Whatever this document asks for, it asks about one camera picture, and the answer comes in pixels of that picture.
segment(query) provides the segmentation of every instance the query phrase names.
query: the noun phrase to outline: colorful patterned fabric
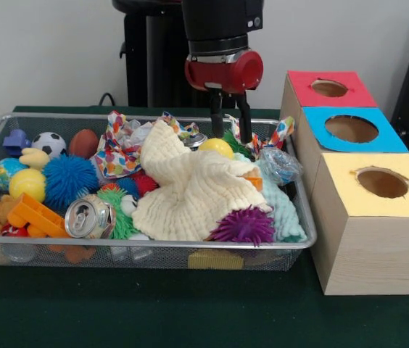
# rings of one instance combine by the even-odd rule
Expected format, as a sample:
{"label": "colorful patterned fabric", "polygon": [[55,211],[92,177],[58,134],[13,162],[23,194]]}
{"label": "colorful patterned fabric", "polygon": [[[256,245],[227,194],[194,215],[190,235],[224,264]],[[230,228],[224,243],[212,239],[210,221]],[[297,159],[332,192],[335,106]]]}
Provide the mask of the colorful patterned fabric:
{"label": "colorful patterned fabric", "polygon": [[[199,132],[195,123],[183,127],[177,119],[163,112],[158,120],[164,120],[180,139]],[[153,124],[141,125],[137,120],[127,120],[127,116],[113,111],[108,115],[108,126],[100,138],[95,161],[106,179],[123,178],[141,169],[140,152],[146,136]]]}
{"label": "colorful patterned fabric", "polygon": [[[240,142],[240,126],[239,120],[235,117],[226,114],[226,117],[232,123],[232,134],[234,135],[235,139]],[[264,147],[277,147],[278,149],[282,148],[284,145],[284,140],[293,133],[294,130],[294,119],[291,116],[288,116],[286,119],[281,120],[277,128],[272,133],[272,136],[269,139],[260,139],[257,134],[253,133],[252,141],[248,144],[244,144],[248,150],[251,151],[252,155],[257,160],[260,156],[260,150]]]}
{"label": "colorful patterned fabric", "polygon": [[158,120],[163,120],[167,125],[173,128],[175,134],[178,135],[180,140],[187,139],[191,136],[198,134],[198,126],[195,123],[190,123],[183,127],[177,119],[172,116],[169,112],[164,111],[161,117],[158,117]]}

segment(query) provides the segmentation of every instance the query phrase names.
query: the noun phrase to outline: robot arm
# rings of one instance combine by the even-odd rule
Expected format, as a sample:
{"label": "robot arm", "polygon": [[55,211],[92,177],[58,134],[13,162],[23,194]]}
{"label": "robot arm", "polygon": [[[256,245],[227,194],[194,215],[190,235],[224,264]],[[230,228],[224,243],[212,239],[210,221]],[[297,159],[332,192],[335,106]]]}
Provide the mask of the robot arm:
{"label": "robot arm", "polygon": [[252,140],[246,90],[256,89],[263,61],[248,46],[247,33],[263,27],[264,0],[183,0],[189,56],[187,81],[211,94],[212,130],[223,136],[222,91],[231,94],[240,110],[242,143]]}

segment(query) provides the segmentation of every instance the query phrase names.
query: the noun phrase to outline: wooden shape sorter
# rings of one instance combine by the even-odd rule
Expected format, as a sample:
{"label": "wooden shape sorter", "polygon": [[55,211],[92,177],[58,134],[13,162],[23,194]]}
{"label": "wooden shape sorter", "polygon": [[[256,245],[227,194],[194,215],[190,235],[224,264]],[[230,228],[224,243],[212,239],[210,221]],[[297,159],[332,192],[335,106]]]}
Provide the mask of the wooden shape sorter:
{"label": "wooden shape sorter", "polygon": [[409,154],[322,154],[312,207],[325,294],[409,294]]}
{"label": "wooden shape sorter", "polygon": [[375,107],[304,107],[295,148],[304,167],[303,181],[308,198],[313,192],[322,153],[408,152],[388,120]]}
{"label": "wooden shape sorter", "polygon": [[281,118],[299,121],[303,107],[377,107],[356,72],[288,71]]}

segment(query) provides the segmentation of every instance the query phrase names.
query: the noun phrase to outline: circular hole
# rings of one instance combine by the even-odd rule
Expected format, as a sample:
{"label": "circular hole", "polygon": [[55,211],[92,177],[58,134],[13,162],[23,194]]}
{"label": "circular hole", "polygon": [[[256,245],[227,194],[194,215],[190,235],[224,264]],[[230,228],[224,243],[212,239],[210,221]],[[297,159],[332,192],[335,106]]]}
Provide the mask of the circular hole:
{"label": "circular hole", "polygon": [[345,85],[342,85],[340,82],[321,80],[319,78],[311,83],[311,87],[313,87],[314,92],[317,94],[331,98],[344,96],[348,92],[348,88]]}
{"label": "circular hole", "polygon": [[408,181],[385,168],[367,168],[358,173],[359,183],[367,191],[384,198],[402,197],[408,192]]}
{"label": "circular hole", "polygon": [[379,135],[373,123],[358,116],[333,116],[326,121],[326,128],[337,138],[352,143],[368,143]]}

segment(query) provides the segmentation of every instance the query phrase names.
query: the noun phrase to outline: clear plastic bag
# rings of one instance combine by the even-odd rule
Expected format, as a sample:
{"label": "clear plastic bag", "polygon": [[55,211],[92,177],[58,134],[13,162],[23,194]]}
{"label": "clear plastic bag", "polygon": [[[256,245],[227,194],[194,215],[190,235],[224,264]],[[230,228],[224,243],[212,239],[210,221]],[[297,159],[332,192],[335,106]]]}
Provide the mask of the clear plastic bag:
{"label": "clear plastic bag", "polygon": [[276,147],[261,150],[260,167],[266,176],[280,186],[295,181],[303,174],[303,166],[298,159]]}

